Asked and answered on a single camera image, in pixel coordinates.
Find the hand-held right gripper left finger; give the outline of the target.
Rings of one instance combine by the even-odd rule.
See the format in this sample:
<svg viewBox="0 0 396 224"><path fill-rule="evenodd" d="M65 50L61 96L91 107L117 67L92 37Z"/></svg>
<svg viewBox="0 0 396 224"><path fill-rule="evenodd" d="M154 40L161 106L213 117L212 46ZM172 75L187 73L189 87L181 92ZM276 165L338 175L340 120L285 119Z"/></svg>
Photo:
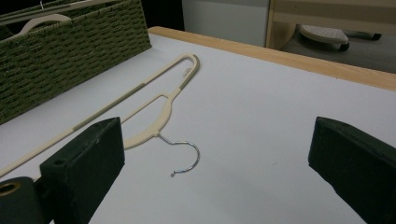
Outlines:
<svg viewBox="0 0 396 224"><path fill-rule="evenodd" d="M125 163L119 118L94 123L40 164L55 224L88 224Z"/></svg>

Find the cream clothes hanger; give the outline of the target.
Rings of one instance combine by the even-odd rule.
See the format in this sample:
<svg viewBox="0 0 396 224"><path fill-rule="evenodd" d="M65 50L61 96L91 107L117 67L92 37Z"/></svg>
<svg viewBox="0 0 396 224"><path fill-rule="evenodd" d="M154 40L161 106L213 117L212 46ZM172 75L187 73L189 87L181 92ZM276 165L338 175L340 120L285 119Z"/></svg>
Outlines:
<svg viewBox="0 0 396 224"><path fill-rule="evenodd" d="M44 9L36 9L30 12L17 13L15 15L5 16L0 18L0 25L7 25L19 21L26 21L34 18L48 16L51 14L66 12L83 7L91 7L99 4L115 2L120 0L82 0L75 3L63 4L55 7L48 7Z"/></svg>
<svg viewBox="0 0 396 224"><path fill-rule="evenodd" d="M138 91L144 89L149 83L153 82L155 79L163 75L165 72L176 66L177 64L183 62L183 61L189 61L191 62L191 67L186 71L182 81L180 84L172 90L170 93L163 92L155 95L152 99L147 101L146 103L142 104L139 106L134 112L132 112L130 115L128 115L126 118L121 120L121 124L125 123L128 119L131 119L133 116L137 115L139 112L141 112L143 109L147 108L149 105L154 103L156 100L160 98L165 98L165 103L163 105L163 108L161 110L161 113L159 116L141 133L137 134L136 136L127 138L124 141L124 149L131 149L133 147L140 146L144 143L146 143L148 140L158 137L162 139L166 144L170 146L178 146L178 145L187 145L190 147L193 147L195 152L196 152L196 160L195 162L188 168L184 169L176 169L174 170L170 176L175 177L176 175L181 175L181 174L186 174L187 172L190 172L193 168L196 167L196 165L199 163L201 159L201 153L198 148L194 143L189 142L189 141L171 141L167 139L166 137L163 136L162 134L162 129L165 127L169 119L171 118L172 115L172 110L173 110L173 102L176 100L176 98L179 96L179 94L188 86L190 81L194 78L194 76L197 74L197 72L200 69L200 59L196 54L193 53L185 53L177 58L175 58L172 62L170 62L168 65L166 65L164 68L160 69L150 77L148 77L146 80L132 88L131 90L127 91L124 93L122 96L114 100L113 102L105 105L95 113L89 115L87 118L83 119L81 122L75 124L73 127L66 129L62 133L58 134L57 136L51 138L49 141L47 141L44 145L34 149L33 151L27 153L26 155L22 156L21 158L16 159L14 162L11 164L5 166L4 168L0 169L0 177L3 177L4 175L7 175L11 171L19 168L32 158L36 157L37 155L41 154L45 150L55 146L58 144L60 141L64 140L66 137L70 136L72 133L75 133L76 131L80 130L81 128L85 127L88 125L90 122L94 121L95 119L99 118L103 114L105 114L108 110L112 109L116 105L120 104L127 98L131 97L133 94L137 93Z"/></svg>
<svg viewBox="0 0 396 224"><path fill-rule="evenodd" d="M45 22L63 22L63 21L70 21L70 18L65 15L61 15L61 14L51 14L51 15L47 15L47 16L43 16L43 17L39 17L39 18L33 18L33 19L29 20L22 27L22 29L17 34L14 35L14 37L20 36L20 35L25 35L25 34L29 33L32 29L37 27L39 24L42 24Z"/></svg>

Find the white table sheet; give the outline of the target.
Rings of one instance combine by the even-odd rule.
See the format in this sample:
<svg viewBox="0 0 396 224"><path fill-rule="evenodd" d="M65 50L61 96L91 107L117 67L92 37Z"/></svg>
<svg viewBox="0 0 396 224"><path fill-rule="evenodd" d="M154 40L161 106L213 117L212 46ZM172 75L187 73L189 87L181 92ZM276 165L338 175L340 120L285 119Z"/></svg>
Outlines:
<svg viewBox="0 0 396 224"><path fill-rule="evenodd" d="M308 164L317 117L396 146L396 75L200 35L151 48L0 125L0 168L38 176L47 142L88 116L132 137L177 91L158 138L128 149L92 224L363 224Z"/></svg>

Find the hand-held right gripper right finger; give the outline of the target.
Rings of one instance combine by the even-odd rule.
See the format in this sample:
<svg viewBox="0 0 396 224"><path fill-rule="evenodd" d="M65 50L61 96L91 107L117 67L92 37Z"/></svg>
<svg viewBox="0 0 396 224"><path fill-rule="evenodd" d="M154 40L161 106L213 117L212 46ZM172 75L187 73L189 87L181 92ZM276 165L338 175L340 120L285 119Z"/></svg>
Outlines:
<svg viewBox="0 0 396 224"><path fill-rule="evenodd" d="M308 163L367 224L396 224L395 147L318 117Z"/></svg>

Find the green woven basket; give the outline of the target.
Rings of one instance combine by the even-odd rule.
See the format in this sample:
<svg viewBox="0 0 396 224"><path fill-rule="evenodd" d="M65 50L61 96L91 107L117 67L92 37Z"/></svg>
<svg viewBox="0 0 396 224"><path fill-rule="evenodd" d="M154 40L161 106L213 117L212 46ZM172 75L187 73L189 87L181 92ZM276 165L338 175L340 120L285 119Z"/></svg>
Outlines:
<svg viewBox="0 0 396 224"><path fill-rule="evenodd" d="M0 125L151 47L140 0L66 16L18 37L0 25Z"/></svg>

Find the grey chair base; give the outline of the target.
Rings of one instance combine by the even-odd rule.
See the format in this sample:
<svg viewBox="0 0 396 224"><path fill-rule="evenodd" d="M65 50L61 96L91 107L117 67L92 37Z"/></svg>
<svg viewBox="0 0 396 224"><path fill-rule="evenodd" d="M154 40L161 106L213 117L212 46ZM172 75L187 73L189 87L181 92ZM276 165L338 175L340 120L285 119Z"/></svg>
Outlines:
<svg viewBox="0 0 396 224"><path fill-rule="evenodd" d="M350 44L348 37L350 35L367 37L374 41L377 41L382 37L380 33L359 32L312 25L300 25L299 32L303 37L313 41L329 45L337 45L340 51L347 51L349 49Z"/></svg>

